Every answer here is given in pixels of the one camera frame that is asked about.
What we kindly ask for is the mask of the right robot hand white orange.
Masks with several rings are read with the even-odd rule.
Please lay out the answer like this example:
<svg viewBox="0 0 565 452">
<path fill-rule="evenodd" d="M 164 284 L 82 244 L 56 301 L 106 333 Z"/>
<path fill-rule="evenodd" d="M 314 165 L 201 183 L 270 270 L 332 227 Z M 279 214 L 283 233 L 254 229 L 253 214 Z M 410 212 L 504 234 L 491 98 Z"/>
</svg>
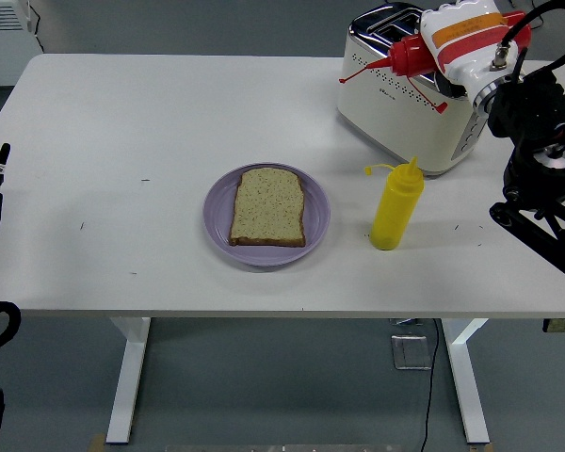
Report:
<svg viewBox="0 0 565 452">
<path fill-rule="evenodd" d="M 512 72 L 518 56 L 506 44 L 506 61 L 495 69 L 498 45 L 508 34 L 506 18 L 493 1 L 459 1 L 422 13 L 420 34 L 442 75 L 465 88 L 471 102 L 490 84 Z"/>
</svg>

